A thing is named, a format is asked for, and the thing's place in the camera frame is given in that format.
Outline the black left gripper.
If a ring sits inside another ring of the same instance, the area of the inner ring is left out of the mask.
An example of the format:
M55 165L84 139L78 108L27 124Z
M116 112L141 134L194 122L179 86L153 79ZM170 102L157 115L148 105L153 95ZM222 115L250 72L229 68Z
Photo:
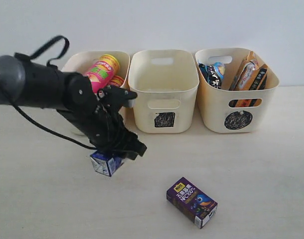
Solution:
M122 159L135 160L143 156L147 146L138 135L129 132L123 123L120 107L94 105L76 107L57 112L88 137L90 143L100 151L118 152Z

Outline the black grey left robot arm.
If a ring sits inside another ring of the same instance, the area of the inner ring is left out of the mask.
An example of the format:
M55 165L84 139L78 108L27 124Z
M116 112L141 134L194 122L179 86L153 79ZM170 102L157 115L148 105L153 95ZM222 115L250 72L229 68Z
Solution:
M135 160L147 146L124 125L120 109L137 94L106 86L93 92L88 77L33 63L24 55L0 56L0 105L54 109L89 140L89 149Z

